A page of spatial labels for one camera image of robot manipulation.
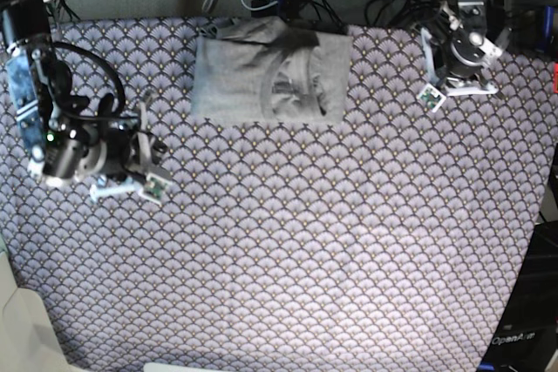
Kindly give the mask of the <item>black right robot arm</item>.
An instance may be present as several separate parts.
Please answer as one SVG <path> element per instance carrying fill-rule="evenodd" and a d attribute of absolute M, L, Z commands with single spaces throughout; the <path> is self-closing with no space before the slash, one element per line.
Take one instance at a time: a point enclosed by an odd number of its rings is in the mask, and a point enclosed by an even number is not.
<path fill-rule="evenodd" d="M 8 91 L 28 173 L 52 188 L 96 176 L 93 198 L 138 193 L 159 200 L 172 180 L 160 165 L 167 146 L 147 130 L 150 98 L 141 99 L 132 115 L 124 113 L 117 72 L 96 54 L 53 37 L 48 5 L 54 1 L 1 0 Z M 90 59 L 112 81 L 114 91 L 100 100 L 96 114 L 85 114 L 88 97 L 72 94 L 72 73 L 58 50 Z"/>

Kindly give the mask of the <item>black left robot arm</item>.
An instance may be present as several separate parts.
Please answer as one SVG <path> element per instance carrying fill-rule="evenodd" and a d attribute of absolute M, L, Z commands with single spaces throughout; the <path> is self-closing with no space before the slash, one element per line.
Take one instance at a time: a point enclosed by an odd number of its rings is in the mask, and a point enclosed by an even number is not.
<path fill-rule="evenodd" d="M 438 85 L 489 89 L 484 71 L 501 57 L 506 32 L 491 27 L 491 0 L 437 0 L 439 23 L 432 28 Z"/>

